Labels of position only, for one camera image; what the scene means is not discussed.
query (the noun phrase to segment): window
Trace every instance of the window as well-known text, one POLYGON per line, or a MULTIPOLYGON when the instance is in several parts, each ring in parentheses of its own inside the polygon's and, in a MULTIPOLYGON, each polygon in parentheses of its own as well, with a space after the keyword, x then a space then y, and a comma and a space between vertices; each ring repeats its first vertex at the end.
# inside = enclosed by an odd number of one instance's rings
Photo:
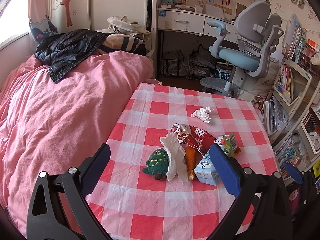
POLYGON ((0 43, 28 30, 28 0, 11 0, 0 17, 0 43))

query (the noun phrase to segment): stuffed toy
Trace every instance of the stuffed toy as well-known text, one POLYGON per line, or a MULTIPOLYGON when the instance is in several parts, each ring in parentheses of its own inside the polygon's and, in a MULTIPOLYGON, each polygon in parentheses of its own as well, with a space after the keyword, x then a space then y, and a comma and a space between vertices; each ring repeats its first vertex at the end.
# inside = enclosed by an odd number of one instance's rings
POLYGON ((165 178, 169 169, 169 156, 167 152, 160 148, 154 151, 146 161, 148 167, 143 168, 142 172, 152 175, 153 179, 161 180, 165 178))

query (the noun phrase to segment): red and white tablecloth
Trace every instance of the red and white tablecloth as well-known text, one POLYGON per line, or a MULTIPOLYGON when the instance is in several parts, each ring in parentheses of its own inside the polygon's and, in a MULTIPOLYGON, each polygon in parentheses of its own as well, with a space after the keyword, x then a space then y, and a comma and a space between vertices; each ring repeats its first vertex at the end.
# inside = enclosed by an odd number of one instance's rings
MULTIPOLYGON (((266 131, 250 102, 192 90, 141 83, 115 125, 107 144, 111 159, 89 206, 114 240, 206 239, 230 208, 234 197, 221 180, 217 186, 189 181, 155 181, 142 173, 151 153, 161 147, 174 123, 207 130, 216 138, 234 133, 241 153, 236 159, 256 173, 277 170, 266 131), (211 121, 191 114, 210 106, 211 121)), ((252 218, 249 212, 240 232, 252 218)))

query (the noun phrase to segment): pink comforter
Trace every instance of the pink comforter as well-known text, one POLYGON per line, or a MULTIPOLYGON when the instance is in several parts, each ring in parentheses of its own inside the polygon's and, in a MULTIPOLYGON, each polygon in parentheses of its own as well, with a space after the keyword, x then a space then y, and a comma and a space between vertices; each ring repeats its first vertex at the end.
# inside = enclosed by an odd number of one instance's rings
POLYGON ((58 84, 31 56, 0 92, 0 203, 26 235, 27 212, 41 171, 64 173, 92 156, 153 65, 143 56, 90 56, 58 84))

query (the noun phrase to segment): orange snack stick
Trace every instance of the orange snack stick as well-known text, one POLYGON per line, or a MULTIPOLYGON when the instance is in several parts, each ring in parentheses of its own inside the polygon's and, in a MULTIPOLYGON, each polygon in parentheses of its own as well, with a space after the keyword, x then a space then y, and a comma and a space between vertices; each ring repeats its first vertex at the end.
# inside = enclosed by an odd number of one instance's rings
POLYGON ((196 167, 196 149, 191 146, 186 147, 186 160, 187 160, 187 171, 188 178, 193 180, 195 178, 195 173, 193 169, 196 167))

